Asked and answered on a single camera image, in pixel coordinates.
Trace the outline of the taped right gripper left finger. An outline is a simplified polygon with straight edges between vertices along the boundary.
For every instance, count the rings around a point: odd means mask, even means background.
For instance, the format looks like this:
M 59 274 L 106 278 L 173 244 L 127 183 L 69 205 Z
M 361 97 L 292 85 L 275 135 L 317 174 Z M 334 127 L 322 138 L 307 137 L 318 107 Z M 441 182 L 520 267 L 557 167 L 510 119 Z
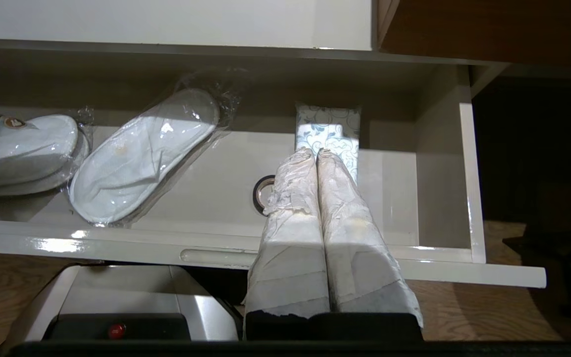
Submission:
M 308 339 L 331 311 L 316 160 L 308 148 L 278 167 L 260 248 L 248 272 L 246 340 Z

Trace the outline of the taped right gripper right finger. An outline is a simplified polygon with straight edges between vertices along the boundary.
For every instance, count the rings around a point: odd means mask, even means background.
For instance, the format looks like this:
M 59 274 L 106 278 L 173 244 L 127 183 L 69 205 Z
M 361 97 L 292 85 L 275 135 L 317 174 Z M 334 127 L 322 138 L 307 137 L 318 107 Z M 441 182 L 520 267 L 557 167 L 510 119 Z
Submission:
M 406 313 L 424 327 L 415 293 L 401 274 L 369 206 L 340 157 L 317 155 L 331 305 L 342 313 Z

